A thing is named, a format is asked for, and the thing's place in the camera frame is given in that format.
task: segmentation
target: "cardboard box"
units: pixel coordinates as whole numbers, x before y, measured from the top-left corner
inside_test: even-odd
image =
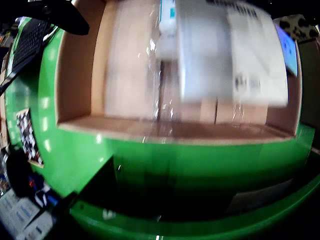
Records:
[[[145,118],[150,112],[149,98],[141,97],[141,91],[148,89],[148,86],[140,85],[140,82],[140,87],[134,88],[137,92],[132,92],[130,71],[133,73],[137,71],[137,74],[142,76],[141,66],[123,65],[126,68],[123,72],[117,73],[121,74],[121,77],[112,76],[113,80],[121,82],[123,88],[123,92],[118,92],[114,99],[136,101],[137,115],[126,116],[126,111],[133,112],[130,109],[131,105],[128,102],[117,104],[118,100],[115,101],[115,106],[120,108],[117,111],[121,114],[108,115],[108,111],[105,111],[108,97],[106,98],[105,94],[109,94],[108,74],[110,74],[110,61],[114,61],[110,56],[115,44],[113,41],[117,40],[115,38],[117,33],[114,30],[117,29],[115,24],[118,10],[119,6],[123,8],[123,4],[130,5],[134,2],[140,6],[151,4],[152,1],[77,0],[75,2],[75,6],[89,23],[90,31],[86,36],[76,36],[67,32],[62,36],[55,74],[55,117],[59,128],[142,143],[236,145],[280,142],[295,138],[302,98],[299,51],[297,51],[298,78],[288,76],[286,107],[244,105],[243,120],[239,120],[240,118],[235,120],[234,104],[203,100],[200,104],[181,106],[179,117],[172,121],[161,119],[161,114],[157,120],[150,120]],[[165,99],[165,95],[162,94],[160,91],[160,100]]]

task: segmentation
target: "computer keyboard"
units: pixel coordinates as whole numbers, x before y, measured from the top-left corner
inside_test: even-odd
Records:
[[[12,67],[15,68],[29,56],[40,51],[47,23],[42,20],[31,19],[23,28],[17,47],[14,51]]]

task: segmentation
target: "white bottle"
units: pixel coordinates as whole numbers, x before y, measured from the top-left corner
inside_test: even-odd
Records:
[[[160,0],[159,30],[163,35],[176,34],[176,0]]]

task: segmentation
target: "cardboard panel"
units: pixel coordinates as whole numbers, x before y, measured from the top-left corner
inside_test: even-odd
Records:
[[[61,123],[59,127],[68,131],[142,143],[237,145],[281,142],[292,138],[265,125],[152,122],[98,116],[79,117]]]
[[[114,34],[117,8],[117,0],[110,0],[106,3],[96,38],[91,86],[91,114],[93,115],[104,115],[105,113],[104,98],[109,63],[108,56]]]
[[[302,101],[302,68],[297,43],[295,43],[295,47],[298,75],[297,77],[287,76],[288,105],[286,107],[269,107],[266,116],[267,125],[286,131],[293,136],[297,134]]]
[[[158,10],[155,7],[157,4],[158,0],[125,0],[118,3],[109,54],[105,56],[109,58],[104,96],[105,115],[108,117],[154,118],[158,96],[154,96],[153,88],[160,68],[150,69],[151,65],[156,64],[150,42],[154,39],[157,22],[156,14],[152,12]]]
[[[3,71],[0,74],[0,83],[5,80],[6,71]],[[8,145],[8,134],[7,134],[7,118],[6,118],[6,103],[5,103],[5,94],[0,96],[0,120],[1,120],[1,148],[4,148]]]
[[[91,78],[97,34],[105,3],[74,4],[90,25],[86,36],[63,32],[55,72],[55,117],[62,122],[91,112]]]
[[[247,123],[266,124],[268,106],[252,106],[248,104],[218,101],[216,124]]]
[[[11,53],[12,46],[13,46],[13,42],[10,44],[9,50],[8,50],[7,54],[4,56],[4,58],[3,58],[1,72],[3,72],[3,71],[6,72],[7,71],[7,67],[8,67],[8,63],[9,63],[9,56],[10,56],[10,53]]]

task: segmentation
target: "open cardboard box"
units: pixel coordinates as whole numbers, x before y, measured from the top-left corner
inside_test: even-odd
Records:
[[[299,51],[298,78],[288,75],[287,107],[243,105],[243,117],[240,121],[234,116],[234,104],[220,101],[204,101],[198,108],[188,106],[181,109],[182,116],[198,111],[205,121],[188,121],[188,117],[182,118],[184,121],[165,121],[106,115],[105,93],[108,91],[105,88],[108,88],[110,48],[115,39],[114,34],[117,34],[114,25],[118,7],[120,3],[134,4],[135,1],[139,2],[137,8],[142,8],[143,4],[153,4],[149,0],[75,2],[75,6],[89,23],[90,31],[86,36],[63,33],[55,73],[55,116],[59,128],[142,143],[234,145],[280,142],[295,138],[302,99]],[[132,69],[133,67],[128,66],[123,71]],[[134,97],[139,98],[140,94],[132,94],[132,84],[124,84],[127,75],[122,76],[121,81],[124,82],[121,87],[125,94],[129,94],[123,95],[123,99],[135,101]],[[138,108],[143,110],[147,105],[142,102]],[[127,108],[124,111],[131,111],[127,105],[124,107]]]

